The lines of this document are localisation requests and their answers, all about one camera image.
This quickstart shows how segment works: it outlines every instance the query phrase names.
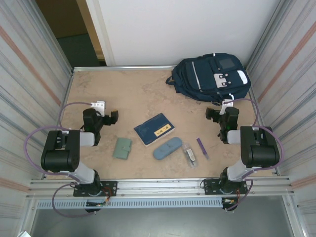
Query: floor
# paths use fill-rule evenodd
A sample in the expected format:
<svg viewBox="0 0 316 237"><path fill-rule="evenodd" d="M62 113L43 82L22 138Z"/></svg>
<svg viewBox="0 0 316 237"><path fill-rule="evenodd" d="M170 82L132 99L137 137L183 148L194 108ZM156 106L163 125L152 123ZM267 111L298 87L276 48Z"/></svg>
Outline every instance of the floor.
<svg viewBox="0 0 316 237"><path fill-rule="evenodd" d="M95 54L89 34L58 38L57 41L72 68L101 66Z"/></svg>
<svg viewBox="0 0 316 237"><path fill-rule="evenodd" d="M62 210L82 214L83 210ZM32 237L293 237L282 197L248 197L234 213L220 208L104 209L64 218L38 210Z"/></svg>
<svg viewBox="0 0 316 237"><path fill-rule="evenodd" d="M218 177L223 169L240 159L240 146L225 145L217 137L220 127L205 118L207 107L220 109L209 102L199 102L165 84L171 71L99 71L76 72L68 103L75 101L106 101L106 114L118 110L115 125L104 126L101 140L96 147L80 149L80 160L96 169L103 179L130 178L196 178ZM240 110L238 124L251 125L254 112L251 103L235 103ZM63 126L79 129L85 105L67 107ZM175 126L175 131L145 147L134 127L153 116L163 113ZM132 150L127 160L113 158L118 137L132 140ZM163 160L156 160L153 151L172 137L189 143L196 155L198 166L191 168L181 149ZM199 137L210 156L206 160L196 138ZM259 171L259 176L271 175L271 171Z"/></svg>

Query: corrugated metal wall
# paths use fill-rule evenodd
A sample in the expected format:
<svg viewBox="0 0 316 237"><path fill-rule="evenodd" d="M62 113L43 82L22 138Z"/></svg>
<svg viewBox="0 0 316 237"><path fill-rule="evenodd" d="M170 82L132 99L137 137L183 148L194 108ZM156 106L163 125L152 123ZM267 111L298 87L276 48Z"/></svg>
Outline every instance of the corrugated metal wall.
<svg viewBox="0 0 316 237"><path fill-rule="evenodd" d="M316 1L284 1L247 69L265 125L284 144L289 175L316 236Z"/></svg>
<svg viewBox="0 0 316 237"><path fill-rule="evenodd" d="M71 78L31 0L0 1L0 236L16 236L31 179L40 178L23 154L27 134L57 124ZM47 132L31 139L37 162Z"/></svg>

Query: purple pen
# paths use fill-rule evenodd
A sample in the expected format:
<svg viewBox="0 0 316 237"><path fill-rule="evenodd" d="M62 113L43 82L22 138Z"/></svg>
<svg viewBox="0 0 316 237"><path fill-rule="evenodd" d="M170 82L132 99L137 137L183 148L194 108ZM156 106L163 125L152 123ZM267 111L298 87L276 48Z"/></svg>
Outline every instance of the purple pen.
<svg viewBox="0 0 316 237"><path fill-rule="evenodd" d="M203 154L205 155L206 159L209 159L209 156L208 156L200 138L197 138L197 143L199 144L199 147L201 147L201 150L202 150Z"/></svg>

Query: orange stripe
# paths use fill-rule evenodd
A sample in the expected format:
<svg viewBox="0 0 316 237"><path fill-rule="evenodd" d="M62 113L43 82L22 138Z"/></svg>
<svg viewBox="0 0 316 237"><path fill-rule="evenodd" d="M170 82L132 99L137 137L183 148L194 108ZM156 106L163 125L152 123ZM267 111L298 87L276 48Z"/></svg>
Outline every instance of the orange stripe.
<svg viewBox="0 0 316 237"><path fill-rule="evenodd" d="M276 82L276 80L281 76L281 74L284 72L284 70L287 68L287 66L290 64L290 62L293 60L293 58L301 51L301 49L306 45L306 43L310 40L310 38L313 36L313 34L316 31L316 21L310 27L310 29L306 32L304 37L301 39L301 41L298 43L298 45L295 47L289 58L285 61L285 63L280 67L278 72L275 74L275 76L272 78L272 80L269 82L267 87L264 89L262 94L258 97L258 102L260 103L262 98L267 94L267 92L270 90L270 88L273 86L273 84Z"/></svg>
<svg viewBox="0 0 316 237"><path fill-rule="evenodd" d="M310 184L316 184L316 174L308 176L304 179L297 180L292 183L294 189L302 188Z"/></svg>
<svg viewBox="0 0 316 237"><path fill-rule="evenodd" d="M11 180L3 179L3 178L0 178L0 187L4 187L7 189L14 189L14 190L18 190L25 193L29 191L29 187L26 187L22 184L15 183Z"/></svg>
<svg viewBox="0 0 316 237"><path fill-rule="evenodd" d="M10 48L15 52L15 54L20 58L20 60L24 63L24 65L29 69L29 71L35 76L35 78L41 83L41 85L45 88L47 93L54 99L54 101L60 105L61 101L55 95L55 93L49 88L44 79L40 76L40 74L36 71L30 61L24 56L24 54L19 50L10 36L4 31L4 29L0 26L0 35L4 39L4 41L10 46Z"/></svg>

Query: white wall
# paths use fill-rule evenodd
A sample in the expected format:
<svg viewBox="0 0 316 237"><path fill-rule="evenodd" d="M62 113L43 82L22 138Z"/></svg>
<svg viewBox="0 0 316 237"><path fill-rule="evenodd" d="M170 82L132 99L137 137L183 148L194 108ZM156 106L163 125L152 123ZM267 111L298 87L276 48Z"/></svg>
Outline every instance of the white wall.
<svg viewBox="0 0 316 237"><path fill-rule="evenodd" d="M245 64L279 0L87 3L108 66L171 65L212 52L235 54Z"/></svg>

